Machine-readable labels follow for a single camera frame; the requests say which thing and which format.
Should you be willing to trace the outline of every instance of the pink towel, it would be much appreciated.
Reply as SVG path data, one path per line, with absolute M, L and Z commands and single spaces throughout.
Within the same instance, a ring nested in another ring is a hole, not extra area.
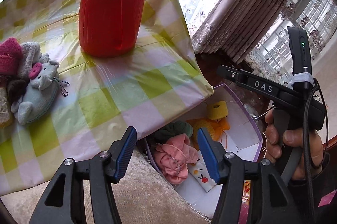
M 187 163 L 196 163 L 199 155 L 189 146 L 186 134 L 171 137 L 166 144 L 158 144 L 153 157 L 165 178 L 172 184 L 180 184 L 188 176 Z

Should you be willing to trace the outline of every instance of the box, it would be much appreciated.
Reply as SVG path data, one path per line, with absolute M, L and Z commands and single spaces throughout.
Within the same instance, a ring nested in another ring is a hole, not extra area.
M 177 120 L 205 118 L 207 117 L 206 106 L 218 101 L 226 101 L 229 111 L 227 120 L 230 124 L 230 130 L 225 131 L 219 141 L 226 151 L 237 154 L 241 159 L 257 161 L 262 146 L 261 133 L 239 98 L 227 85 L 222 84 L 214 88 L 214 94 L 211 97 Z M 222 185 L 215 185 L 212 190 L 206 192 L 189 173 L 188 178 L 174 188 L 194 209 L 213 218 Z

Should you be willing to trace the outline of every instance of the plaid tablecloth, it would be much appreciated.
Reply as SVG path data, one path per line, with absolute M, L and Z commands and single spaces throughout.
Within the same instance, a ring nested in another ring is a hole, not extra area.
M 0 196 L 48 181 L 65 158 L 91 158 L 134 126 L 143 138 L 213 94 L 196 63 L 178 0 L 146 0 L 135 49 L 81 51 L 80 0 L 5 0 L 0 40 L 36 41 L 70 82 L 40 120 L 0 131 Z

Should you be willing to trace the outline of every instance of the human hand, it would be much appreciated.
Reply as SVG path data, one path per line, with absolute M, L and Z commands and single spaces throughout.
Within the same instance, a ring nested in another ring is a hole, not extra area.
M 267 137 L 267 152 L 266 158 L 272 163 L 276 162 L 276 159 L 280 158 L 282 155 L 282 149 L 277 144 L 279 141 L 279 134 L 274 126 L 273 110 L 269 111 L 265 117 L 266 123 L 268 123 L 266 129 Z M 303 129 L 299 128 L 296 130 L 287 130 L 283 134 L 283 142 L 285 145 L 291 147 L 302 147 L 303 148 Z M 315 165 L 319 165 L 323 159 L 323 145 L 321 137 L 318 135 L 317 131 L 312 131 L 309 133 L 310 142 L 310 152 L 311 158 Z M 318 170 L 312 168 L 311 174 L 317 175 L 322 171 L 322 167 Z M 303 154 L 301 160 L 293 174 L 292 180 L 302 180 L 305 179 L 304 170 L 304 159 Z

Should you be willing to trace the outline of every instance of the sleeve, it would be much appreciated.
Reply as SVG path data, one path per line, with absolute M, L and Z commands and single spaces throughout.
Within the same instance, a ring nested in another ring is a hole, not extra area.
M 312 180 L 315 208 L 318 208 L 323 196 L 331 193 L 336 188 L 336 177 L 335 175 L 331 175 L 329 162 L 330 155 L 327 153 L 323 162 L 322 171 Z M 292 180 L 289 182 L 288 189 L 293 196 L 299 213 L 305 218 L 305 215 L 308 215 L 307 210 L 309 208 L 306 181 Z

